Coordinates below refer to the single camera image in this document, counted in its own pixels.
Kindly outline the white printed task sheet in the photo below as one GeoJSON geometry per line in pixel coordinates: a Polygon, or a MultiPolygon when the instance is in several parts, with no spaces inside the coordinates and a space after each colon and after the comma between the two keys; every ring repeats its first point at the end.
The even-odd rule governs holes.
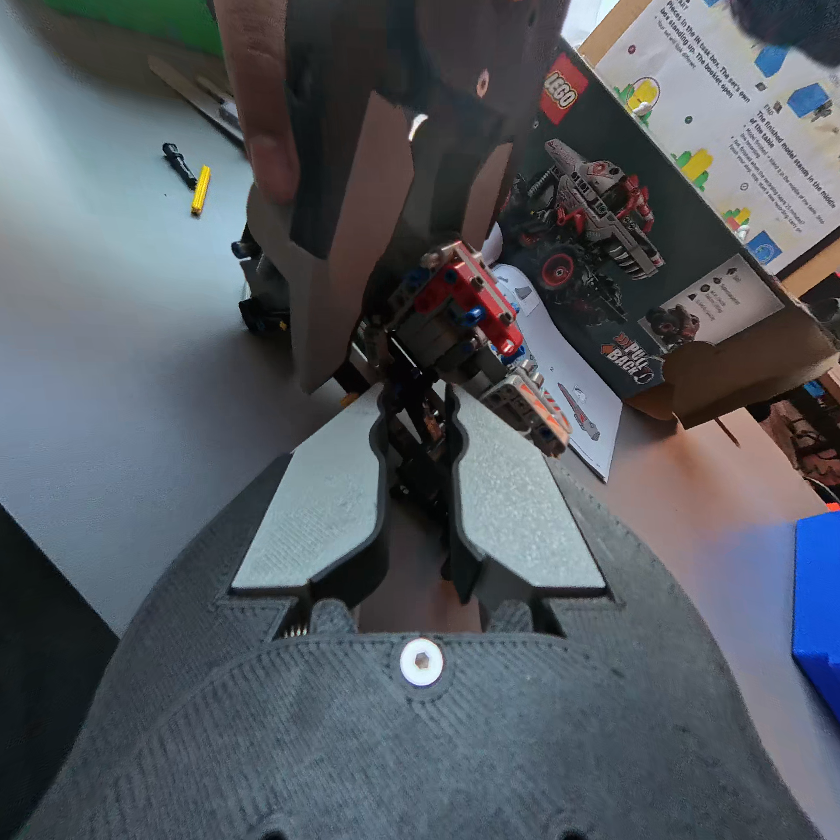
{"type": "Polygon", "coordinates": [[[730,2],[619,2],[581,53],[770,272],[833,271],[837,66],[746,35],[730,2]]]}

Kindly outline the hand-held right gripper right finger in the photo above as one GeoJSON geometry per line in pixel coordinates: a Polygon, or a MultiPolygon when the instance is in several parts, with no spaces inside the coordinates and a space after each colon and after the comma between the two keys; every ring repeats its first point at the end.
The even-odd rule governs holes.
{"type": "Polygon", "coordinates": [[[545,458],[458,385],[446,391],[449,572],[480,604],[600,597],[607,584],[545,458]]]}

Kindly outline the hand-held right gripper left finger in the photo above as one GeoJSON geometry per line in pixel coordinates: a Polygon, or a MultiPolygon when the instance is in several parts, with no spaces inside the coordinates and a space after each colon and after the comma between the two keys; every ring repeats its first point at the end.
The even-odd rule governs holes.
{"type": "Polygon", "coordinates": [[[372,385],[290,456],[230,592],[357,608],[389,569],[385,387],[372,385]]]}

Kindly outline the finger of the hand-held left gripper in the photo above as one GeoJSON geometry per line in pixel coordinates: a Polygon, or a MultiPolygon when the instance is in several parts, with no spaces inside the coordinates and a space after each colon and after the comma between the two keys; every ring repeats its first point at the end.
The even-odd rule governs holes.
{"type": "Polygon", "coordinates": [[[481,250],[508,199],[517,167],[511,162],[512,152],[512,142],[496,147],[479,168],[469,189],[460,234],[475,251],[481,250]]]}
{"type": "Polygon", "coordinates": [[[396,229],[414,168],[401,107],[372,92],[327,258],[298,285],[298,382],[312,394],[343,363],[364,291],[396,229]]]}

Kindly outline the black lego pin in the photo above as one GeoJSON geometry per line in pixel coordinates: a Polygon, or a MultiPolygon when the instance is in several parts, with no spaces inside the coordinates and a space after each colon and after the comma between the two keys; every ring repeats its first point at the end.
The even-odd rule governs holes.
{"type": "Polygon", "coordinates": [[[174,143],[164,142],[162,153],[167,164],[181,178],[188,189],[194,191],[197,185],[197,177],[185,162],[183,154],[174,143]]]}

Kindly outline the lego truck model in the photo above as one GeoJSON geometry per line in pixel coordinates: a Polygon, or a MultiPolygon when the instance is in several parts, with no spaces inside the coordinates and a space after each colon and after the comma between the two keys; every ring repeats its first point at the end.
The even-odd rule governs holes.
{"type": "Polygon", "coordinates": [[[462,241],[425,255],[358,334],[376,379],[370,387],[385,387],[389,492],[440,526],[448,552],[442,575],[451,581],[448,386],[464,388],[546,459],[567,449],[571,426],[543,389],[516,309],[482,256],[462,241]]]}

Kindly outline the dark lego set box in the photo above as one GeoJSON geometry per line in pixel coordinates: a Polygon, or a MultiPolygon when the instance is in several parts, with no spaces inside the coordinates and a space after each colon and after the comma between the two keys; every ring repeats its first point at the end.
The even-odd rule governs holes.
{"type": "Polygon", "coordinates": [[[627,405],[696,426],[829,372],[795,300],[564,39],[499,224],[503,263],[627,405]]]}

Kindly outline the person's left hand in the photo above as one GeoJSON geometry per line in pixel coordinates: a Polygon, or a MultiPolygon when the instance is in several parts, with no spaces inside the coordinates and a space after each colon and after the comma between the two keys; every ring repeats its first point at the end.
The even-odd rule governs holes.
{"type": "Polygon", "coordinates": [[[293,202],[299,160],[286,82],[286,1],[214,1],[228,78],[251,170],[262,196],[293,202]]]}

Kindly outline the green flat panel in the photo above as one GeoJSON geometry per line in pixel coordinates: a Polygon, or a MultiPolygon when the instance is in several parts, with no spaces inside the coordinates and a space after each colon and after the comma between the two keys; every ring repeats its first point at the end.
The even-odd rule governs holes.
{"type": "Polygon", "coordinates": [[[166,39],[222,57],[213,2],[207,1],[45,1],[63,14],[98,20],[166,39]]]}

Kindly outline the blue plastic bin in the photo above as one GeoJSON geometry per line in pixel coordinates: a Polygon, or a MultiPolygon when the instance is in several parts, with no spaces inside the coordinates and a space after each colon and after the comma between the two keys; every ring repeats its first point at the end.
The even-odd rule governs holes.
{"type": "Polygon", "coordinates": [[[839,512],[795,527],[791,652],[839,718],[839,512]]]}

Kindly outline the lego instruction booklet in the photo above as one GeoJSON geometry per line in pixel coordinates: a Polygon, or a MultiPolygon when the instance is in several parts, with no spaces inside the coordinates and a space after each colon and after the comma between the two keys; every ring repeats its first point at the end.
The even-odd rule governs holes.
{"type": "Polygon", "coordinates": [[[613,461],[623,405],[554,325],[534,285],[520,269],[496,263],[491,273],[517,311],[529,357],[543,389],[570,420],[570,445],[602,482],[613,461]]]}

